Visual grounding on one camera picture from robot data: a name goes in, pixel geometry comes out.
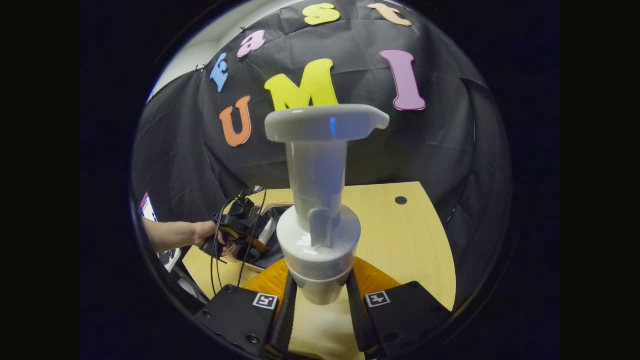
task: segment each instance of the black cable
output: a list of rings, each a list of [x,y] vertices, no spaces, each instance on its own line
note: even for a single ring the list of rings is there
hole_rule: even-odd
[[[216,285],[213,282],[213,259],[216,258],[216,271],[218,271],[218,282],[220,283],[220,290],[222,290],[222,281],[220,281],[220,271],[218,270],[218,231],[220,231],[220,221],[222,220],[222,213],[225,211],[225,209],[227,208],[227,206],[233,201],[236,200],[237,196],[232,197],[231,199],[227,200],[225,202],[225,204],[222,206],[222,210],[220,210],[220,213],[218,214],[218,221],[216,221],[216,233],[213,236],[213,247],[214,247],[214,253],[215,256],[211,257],[211,265],[209,266],[209,270],[211,271],[211,287],[213,288],[213,295],[216,296]]]
[[[249,255],[249,251],[251,251],[251,245],[253,245],[253,235],[255,234],[255,228],[258,226],[258,220],[260,220],[260,212],[264,209],[264,201],[267,199],[267,189],[264,189],[264,196],[262,197],[262,204],[260,205],[260,210],[258,212],[258,216],[255,218],[253,223],[253,230],[251,230],[251,237],[249,238],[249,246],[246,248],[246,252],[244,253],[244,259],[242,260],[242,266],[240,267],[240,275],[238,275],[238,285],[240,287],[240,280],[242,279],[242,270],[244,270],[244,264],[246,264],[246,257]]]

